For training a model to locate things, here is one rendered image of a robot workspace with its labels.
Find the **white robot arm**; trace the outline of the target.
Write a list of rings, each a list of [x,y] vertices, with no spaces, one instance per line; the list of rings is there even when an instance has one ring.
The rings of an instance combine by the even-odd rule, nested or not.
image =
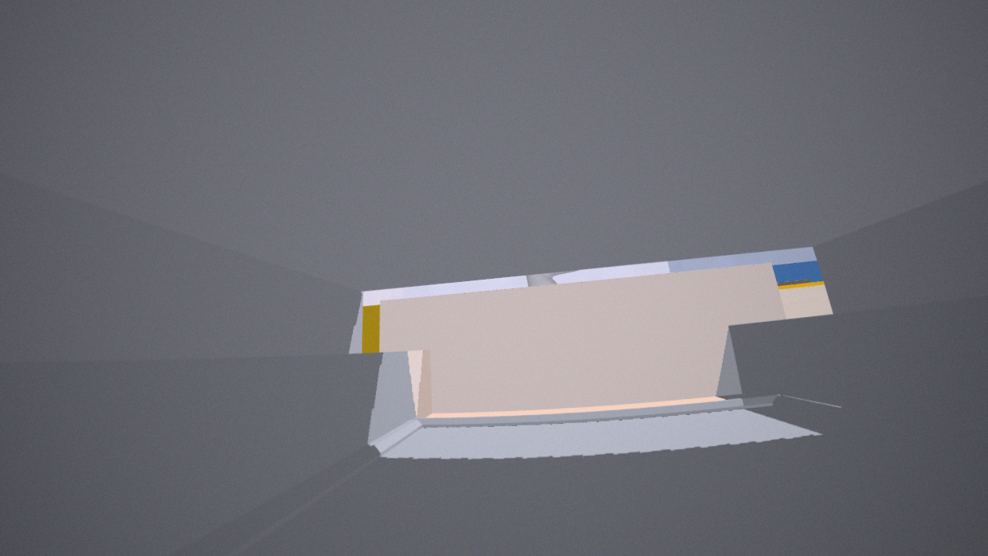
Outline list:
[[[576,271],[578,271],[578,269],[576,269]],[[558,276],[558,275],[560,275],[560,273],[569,273],[569,272],[576,272],[576,271],[553,272],[553,273],[536,273],[536,275],[528,275],[528,276],[526,276],[527,277],[527,284],[528,284],[528,287],[540,287],[540,285],[557,284],[552,279],[553,276]]]

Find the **yellow open-top bin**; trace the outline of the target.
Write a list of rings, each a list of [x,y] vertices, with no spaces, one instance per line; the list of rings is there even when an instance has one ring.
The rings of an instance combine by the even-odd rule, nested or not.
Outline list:
[[[379,305],[363,306],[362,353],[379,353]]]

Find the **blue open-top bin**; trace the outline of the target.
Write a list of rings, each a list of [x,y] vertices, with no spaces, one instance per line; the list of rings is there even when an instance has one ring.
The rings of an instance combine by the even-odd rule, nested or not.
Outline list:
[[[811,280],[811,283],[823,281],[821,271],[816,260],[814,262],[778,264],[778,266],[771,267],[774,269],[775,281],[777,281],[777,283],[785,283],[786,281],[794,280]]]

